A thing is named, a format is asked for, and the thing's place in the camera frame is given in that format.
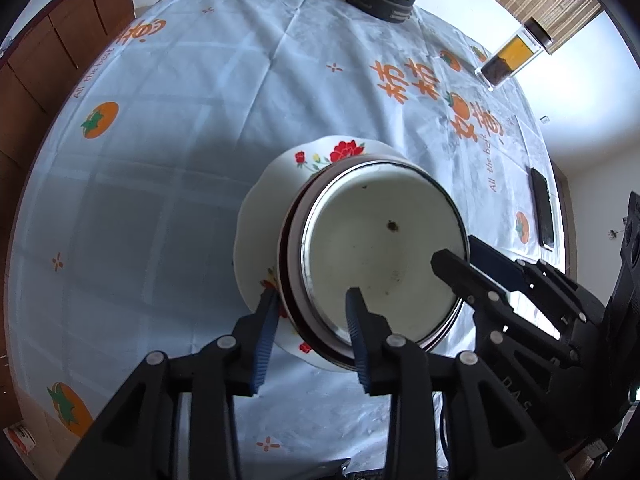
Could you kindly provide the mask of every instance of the black jar lid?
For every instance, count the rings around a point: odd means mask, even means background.
[[[522,25],[531,33],[534,38],[538,40],[538,43],[542,45],[546,51],[549,51],[549,48],[553,44],[554,40],[546,32],[546,30],[542,28],[542,25],[540,25],[533,18],[529,18]]]

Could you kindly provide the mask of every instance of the cable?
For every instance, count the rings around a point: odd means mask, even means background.
[[[447,462],[451,463],[451,460],[449,459],[449,445],[447,444],[447,439],[445,436],[445,431],[444,431],[444,424],[445,424],[445,418],[444,418],[444,409],[445,409],[445,398],[444,396],[442,396],[442,407],[440,409],[440,445],[442,446],[442,452],[444,453],[444,457],[447,459]]]

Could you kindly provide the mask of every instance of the orange chinese characters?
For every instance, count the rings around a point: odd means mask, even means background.
[[[409,99],[404,94],[404,87],[409,86],[409,83],[404,80],[404,72],[397,66],[382,65],[379,61],[376,61],[375,66],[370,65],[370,68],[378,73],[380,81],[386,82],[386,84],[378,84],[378,86],[385,90],[389,97],[395,97],[396,101],[401,105]]]
[[[144,42],[146,40],[142,38],[142,36],[151,36],[159,30],[162,30],[165,25],[165,20],[158,20],[157,18],[151,23],[144,23],[144,20],[142,20],[137,25],[134,25],[134,27],[124,30],[123,33],[116,37],[115,42],[125,44],[129,38]]]
[[[436,78],[435,72],[431,68],[421,63],[414,63],[414,60],[411,58],[409,58],[409,63],[407,63],[405,67],[410,68],[414,73],[414,77],[419,78],[419,81],[412,83],[412,85],[419,88],[420,94],[427,94],[434,100],[440,97],[440,94],[436,92],[436,85],[440,81]]]
[[[471,107],[474,110],[473,116],[478,121],[480,128],[486,128],[486,130],[489,132],[489,135],[491,134],[498,134],[500,136],[504,135],[504,129],[502,125],[498,122],[498,119],[492,116],[489,111],[484,110],[484,108],[482,108],[480,103],[478,103],[477,101],[475,103],[471,103]]]
[[[469,105],[466,104],[466,101],[458,94],[447,92],[447,102],[456,115],[455,120],[449,122],[454,127],[460,139],[465,137],[465,139],[473,139],[474,142],[478,142],[478,136],[476,135],[473,124],[466,122],[471,118]]]

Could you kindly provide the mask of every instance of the tablecloth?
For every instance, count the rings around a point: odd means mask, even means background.
[[[564,268],[542,136],[515,81],[489,93],[475,78],[486,55],[420,9],[393,25],[344,0],[158,2],[88,70],[34,164],[8,283],[18,386],[82,434],[149,351],[188,354],[228,333],[248,312],[232,270],[242,199],[279,153],[327,135],[395,147],[444,186],[469,233]],[[531,167],[550,187],[553,252],[537,242]],[[437,351],[473,346],[465,306]],[[356,374],[274,348],[260,394],[236,406],[247,479],[383,464],[388,398],[367,397]],[[180,434],[186,478],[186,424]]]

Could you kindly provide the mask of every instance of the orange persimmon print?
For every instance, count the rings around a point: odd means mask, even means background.
[[[529,241],[529,220],[522,211],[516,213],[516,232],[523,244]]]
[[[113,101],[97,105],[84,120],[84,123],[80,124],[84,138],[95,139],[103,134],[115,120],[118,110],[118,104]]]
[[[94,419],[78,394],[65,383],[55,383],[47,391],[64,427],[77,436],[84,436]]]
[[[474,51],[474,54],[476,54],[476,57],[480,60],[480,62],[484,63],[486,61],[486,56],[484,52],[480,50],[478,47],[472,46],[471,50]]]
[[[449,68],[451,68],[452,70],[455,70],[456,72],[460,72],[462,70],[462,67],[460,66],[460,62],[458,61],[458,58],[454,56],[452,53],[450,53],[448,50],[441,50],[440,57],[446,64],[449,65]]]
[[[474,142],[478,142],[478,136],[476,135],[475,127],[473,124],[468,124],[466,121],[471,117],[471,111],[466,101],[454,92],[447,92],[447,103],[449,107],[455,113],[453,121],[449,121],[453,126],[454,131],[460,139],[473,139]]]

